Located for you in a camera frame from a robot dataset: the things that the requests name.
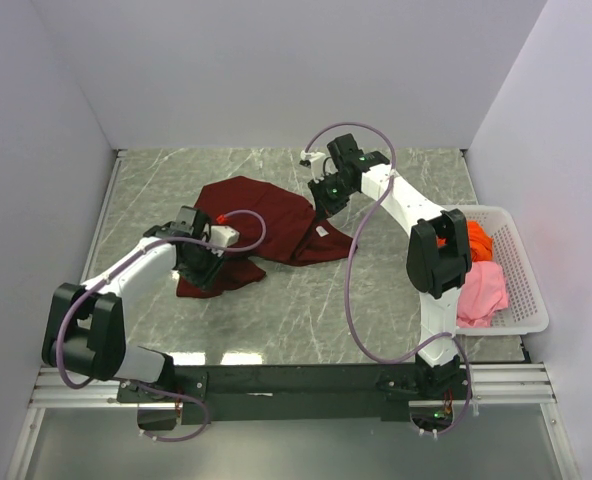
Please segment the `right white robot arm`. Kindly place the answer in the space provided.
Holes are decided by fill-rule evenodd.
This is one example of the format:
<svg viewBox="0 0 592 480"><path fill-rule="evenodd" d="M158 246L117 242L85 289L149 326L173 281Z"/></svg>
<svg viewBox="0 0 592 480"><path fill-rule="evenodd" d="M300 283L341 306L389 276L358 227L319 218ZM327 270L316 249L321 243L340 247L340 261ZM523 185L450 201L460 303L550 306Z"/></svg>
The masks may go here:
<svg viewBox="0 0 592 480"><path fill-rule="evenodd" d="M325 153L302 150L300 163L312 173L308 186L318 218L331 218L361 193L408 237L406 273L419 294L421 315L420 343L409 354L415 360L409 389L436 399L466 382L456 339L458 301L472 267L462 211L426 198L397 172L394 155L365 152L350 134L329 142Z"/></svg>

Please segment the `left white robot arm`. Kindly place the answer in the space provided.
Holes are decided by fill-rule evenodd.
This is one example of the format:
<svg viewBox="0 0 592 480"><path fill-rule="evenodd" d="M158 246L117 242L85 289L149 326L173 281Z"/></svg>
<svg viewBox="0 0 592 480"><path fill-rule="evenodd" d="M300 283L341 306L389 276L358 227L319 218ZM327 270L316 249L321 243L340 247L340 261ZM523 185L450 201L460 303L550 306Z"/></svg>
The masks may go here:
<svg viewBox="0 0 592 480"><path fill-rule="evenodd" d="M176 388L173 358L129 344L125 320L158 279L175 272L201 287L213 284L239 233L204 212L184 206L175 220L148 229L124 257L81 284L54 292L41 348L42 361L58 369L73 389L93 380L140 382L152 401Z"/></svg>

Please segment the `dark red t shirt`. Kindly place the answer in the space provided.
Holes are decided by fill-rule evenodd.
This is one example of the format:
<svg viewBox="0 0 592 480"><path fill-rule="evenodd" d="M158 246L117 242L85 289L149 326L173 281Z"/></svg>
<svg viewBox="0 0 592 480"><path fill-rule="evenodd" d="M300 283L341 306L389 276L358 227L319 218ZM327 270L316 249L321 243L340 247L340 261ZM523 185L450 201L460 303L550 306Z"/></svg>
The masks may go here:
<svg viewBox="0 0 592 480"><path fill-rule="evenodd" d="M195 206L237 230L239 247L259 238L263 242L248 252L227 253L207 290L179 279L176 295L180 298L212 298L262 281L266 272L252 261L254 257L302 267L342 260L349 254L350 236L318 220L305 197L268 182L237 176L211 183L202 188Z"/></svg>

